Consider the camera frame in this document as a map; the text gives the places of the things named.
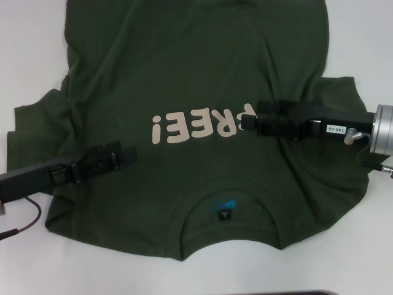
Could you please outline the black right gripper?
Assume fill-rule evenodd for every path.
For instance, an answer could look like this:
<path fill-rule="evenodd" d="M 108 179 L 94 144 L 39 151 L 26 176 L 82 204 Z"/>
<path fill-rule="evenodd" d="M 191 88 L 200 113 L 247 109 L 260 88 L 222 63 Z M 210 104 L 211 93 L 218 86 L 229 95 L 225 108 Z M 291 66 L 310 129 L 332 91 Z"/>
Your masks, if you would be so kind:
<path fill-rule="evenodd" d="M 241 128 L 258 136 L 298 139 L 344 140 L 347 132 L 371 133 L 375 114 L 368 111 L 338 110 L 314 103 L 259 101 L 257 115 L 243 114 Z"/>

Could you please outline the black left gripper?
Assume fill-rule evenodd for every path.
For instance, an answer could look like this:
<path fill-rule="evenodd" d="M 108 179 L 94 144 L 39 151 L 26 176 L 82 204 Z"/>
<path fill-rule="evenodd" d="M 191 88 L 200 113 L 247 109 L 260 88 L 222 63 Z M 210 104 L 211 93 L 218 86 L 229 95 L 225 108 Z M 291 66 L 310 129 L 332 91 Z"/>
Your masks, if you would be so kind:
<path fill-rule="evenodd" d="M 38 192 L 83 180 L 80 165 L 88 159 L 88 177 L 120 170 L 138 161 L 134 146 L 123 148 L 120 141 L 89 147 L 85 152 L 36 163 L 1 175 L 1 204 Z"/>

